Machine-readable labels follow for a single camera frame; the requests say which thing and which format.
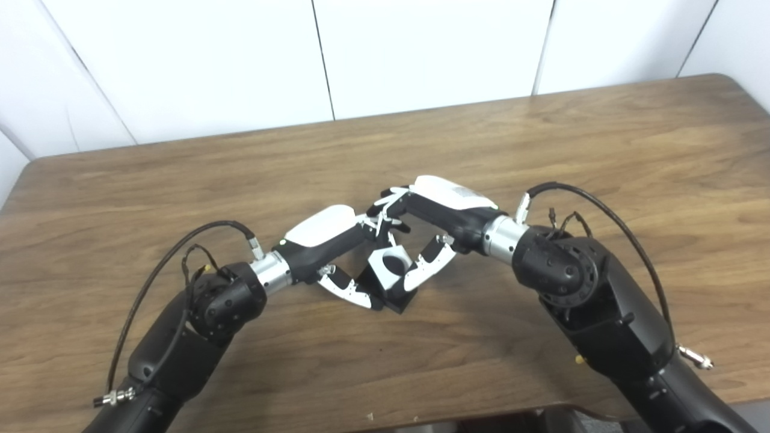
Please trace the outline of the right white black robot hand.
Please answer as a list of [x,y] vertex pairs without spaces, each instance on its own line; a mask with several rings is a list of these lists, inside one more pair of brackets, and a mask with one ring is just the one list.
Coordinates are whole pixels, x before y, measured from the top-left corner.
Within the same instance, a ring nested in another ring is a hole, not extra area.
[[412,292],[434,276],[457,253],[477,252],[511,265],[519,241],[529,230],[519,217],[512,218],[489,198],[440,176],[421,175],[413,184],[391,187],[366,211],[385,222],[409,214],[445,231],[436,236],[401,278],[401,287]]

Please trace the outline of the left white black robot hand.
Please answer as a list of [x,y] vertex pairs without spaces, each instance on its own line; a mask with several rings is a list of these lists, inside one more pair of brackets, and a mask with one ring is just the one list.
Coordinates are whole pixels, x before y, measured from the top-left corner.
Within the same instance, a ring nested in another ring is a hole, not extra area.
[[396,228],[409,232],[401,220],[375,223],[373,217],[355,214],[354,208],[329,206],[286,232],[269,253],[258,256],[250,268],[267,296],[299,283],[318,283],[344,301],[376,310],[383,309],[381,296],[333,263],[366,241],[377,247],[395,247]]

